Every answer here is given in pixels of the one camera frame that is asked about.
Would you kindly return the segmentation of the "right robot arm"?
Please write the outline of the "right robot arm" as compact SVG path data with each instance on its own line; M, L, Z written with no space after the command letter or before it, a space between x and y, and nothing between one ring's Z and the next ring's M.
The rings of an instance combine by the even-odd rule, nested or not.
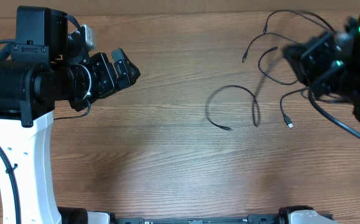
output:
M298 81L308 87L308 100L314 109L360 139L359 131L317 103L322 95L335 93L353 105L353 115L360 122L360 16L350 17L342 32L328 31L303 44L287 45L283 55Z

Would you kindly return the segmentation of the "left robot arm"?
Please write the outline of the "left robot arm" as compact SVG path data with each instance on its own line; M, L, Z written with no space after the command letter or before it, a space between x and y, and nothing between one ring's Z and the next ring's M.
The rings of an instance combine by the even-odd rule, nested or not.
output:
M0 51L0 194L4 223L112 223L110 212L59 207L50 160L53 115L68 101L79 117L92 103L135 84L139 69L122 49L90 54L88 26L66 12L19 6L16 37Z

